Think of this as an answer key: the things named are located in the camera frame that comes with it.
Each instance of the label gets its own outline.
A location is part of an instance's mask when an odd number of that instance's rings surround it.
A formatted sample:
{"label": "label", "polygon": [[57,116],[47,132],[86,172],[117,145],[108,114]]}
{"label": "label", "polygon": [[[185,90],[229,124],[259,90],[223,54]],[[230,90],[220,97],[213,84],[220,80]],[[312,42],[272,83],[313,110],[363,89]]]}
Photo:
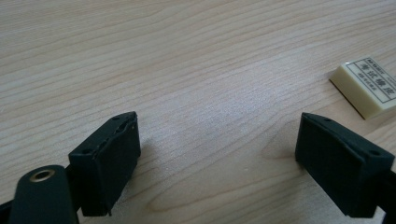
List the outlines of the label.
{"label": "label", "polygon": [[396,80],[372,58],[348,63],[346,67],[381,103],[396,99]]}

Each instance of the screw hole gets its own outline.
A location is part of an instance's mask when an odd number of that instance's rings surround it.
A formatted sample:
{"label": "screw hole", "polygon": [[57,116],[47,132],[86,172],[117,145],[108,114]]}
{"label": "screw hole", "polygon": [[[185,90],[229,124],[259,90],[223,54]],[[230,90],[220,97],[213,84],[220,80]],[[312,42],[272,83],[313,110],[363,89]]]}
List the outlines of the screw hole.
{"label": "screw hole", "polygon": [[370,150],[370,153],[373,154],[373,155],[375,155],[375,156],[381,155],[379,152],[374,151],[374,150]]}
{"label": "screw hole", "polygon": [[85,149],[82,149],[82,154],[85,154],[85,155],[87,155],[87,154],[90,154],[91,152],[92,152],[92,149],[90,149],[90,148],[85,148]]}
{"label": "screw hole", "polygon": [[31,182],[41,182],[44,180],[49,179],[55,174],[54,170],[43,170],[35,173],[34,175],[30,176],[30,181]]}

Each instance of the light wood tabletop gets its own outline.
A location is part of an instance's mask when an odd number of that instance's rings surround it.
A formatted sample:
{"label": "light wood tabletop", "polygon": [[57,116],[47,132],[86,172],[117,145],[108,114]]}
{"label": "light wood tabletop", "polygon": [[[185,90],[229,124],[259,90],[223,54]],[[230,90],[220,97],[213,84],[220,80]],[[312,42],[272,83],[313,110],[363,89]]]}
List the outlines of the light wood tabletop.
{"label": "light wood tabletop", "polygon": [[294,149],[309,112],[396,154],[396,112],[365,120],[329,81],[367,55],[396,74],[394,0],[2,0],[0,48],[0,203],[136,111],[133,178],[81,223],[383,218],[345,217]]}

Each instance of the beige block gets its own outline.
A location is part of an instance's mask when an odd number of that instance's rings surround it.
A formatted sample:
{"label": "beige block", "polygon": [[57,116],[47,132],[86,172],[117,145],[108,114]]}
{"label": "beige block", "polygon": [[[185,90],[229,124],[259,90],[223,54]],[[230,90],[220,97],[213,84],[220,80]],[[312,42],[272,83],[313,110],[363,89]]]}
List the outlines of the beige block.
{"label": "beige block", "polygon": [[370,57],[342,64],[330,81],[365,119],[396,107],[396,79]]}

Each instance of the cream-colored block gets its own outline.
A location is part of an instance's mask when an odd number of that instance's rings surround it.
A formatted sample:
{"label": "cream-colored block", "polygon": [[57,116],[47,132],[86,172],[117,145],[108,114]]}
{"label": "cream-colored block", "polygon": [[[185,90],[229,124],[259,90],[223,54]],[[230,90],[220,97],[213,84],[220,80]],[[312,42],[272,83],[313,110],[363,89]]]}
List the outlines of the cream-colored block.
{"label": "cream-colored block", "polygon": [[370,57],[342,64],[330,81],[365,119],[396,107],[396,79]]}

